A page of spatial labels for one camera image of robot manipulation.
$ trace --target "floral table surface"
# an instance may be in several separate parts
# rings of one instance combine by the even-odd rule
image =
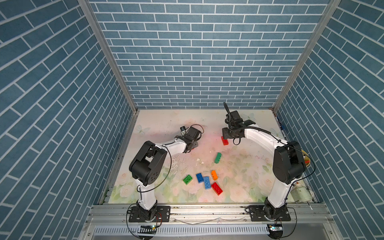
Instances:
[[[256,122],[275,136],[282,138],[279,126],[270,110],[238,110],[243,120]],[[272,172],[273,157],[261,146],[242,138],[235,146],[229,139],[229,145],[221,141],[222,128],[226,111],[208,109],[188,110],[141,110],[136,121],[135,130],[116,179],[110,204],[127,204],[136,202],[139,193],[129,171],[129,165],[145,141],[154,143],[172,140],[180,134],[180,127],[200,124],[204,134],[198,141],[199,146],[190,153],[172,156],[172,168],[165,182],[155,189],[159,203],[214,203],[214,202],[263,202],[270,193],[275,176]],[[222,153],[218,164],[214,163],[217,153]],[[157,186],[169,170],[170,158],[167,155],[158,179]],[[215,170],[217,184],[223,193],[217,195],[213,189],[205,190],[204,183],[198,183],[196,174],[209,176]],[[186,185],[183,179],[192,176]]]

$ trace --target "blue lego brick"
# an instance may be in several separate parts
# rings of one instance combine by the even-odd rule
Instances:
[[[209,182],[209,177],[203,177],[203,179],[204,179],[205,189],[210,189],[211,188],[211,183]]]
[[[201,173],[196,174],[196,177],[197,177],[197,181],[199,183],[204,182],[204,178],[203,178],[203,175],[201,175]]]

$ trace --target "blue brick wall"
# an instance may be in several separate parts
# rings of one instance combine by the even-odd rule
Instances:
[[[345,239],[383,239],[383,13],[381,0],[342,0],[278,110]]]
[[[0,239],[77,238],[131,114],[77,0],[0,1]]]
[[[90,2],[138,107],[265,109],[328,1]]]

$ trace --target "orange lego brick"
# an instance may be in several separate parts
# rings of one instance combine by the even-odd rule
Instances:
[[[217,193],[217,195],[220,195],[220,194],[223,192],[223,190],[221,190],[221,188],[217,185],[217,183],[213,183],[213,184],[211,185],[211,187],[215,190],[215,192]]]
[[[216,174],[215,170],[211,171],[211,175],[212,175],[213,180],[216,181],[217,180],[217,174]]]

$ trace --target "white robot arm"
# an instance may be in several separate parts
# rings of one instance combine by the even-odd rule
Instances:
[[[154,186],[154,182],[160,174],[167,154],[172,156],[190,152],[198,146],[199,136],[201,137],[201,132],[191,126],[183,136],[177,136],[175,139],[164,143],[154,144],[151,141],[146,141],[140,148],[131,162],[129,170],[136,179],[137,191],[140,193],[140,199],[137,203],[141,219],[151,221],[155,217],[157,200],[153,190],[157,187]]]
[[[306,170],[300,144],[296,141],[288,142],[279,139],[269,131],[259,128],[253,121],[243,121],[237,111],[229,112],[226,103],[224,107],[228,113],[225,120],[228,127],[223,128],[223,138],[246,137],[265,148],[273,156],[273,173],[276,179],[271,193],[265,199],[264,213],[268,219],[277,219],[286,207],[291,185]]]

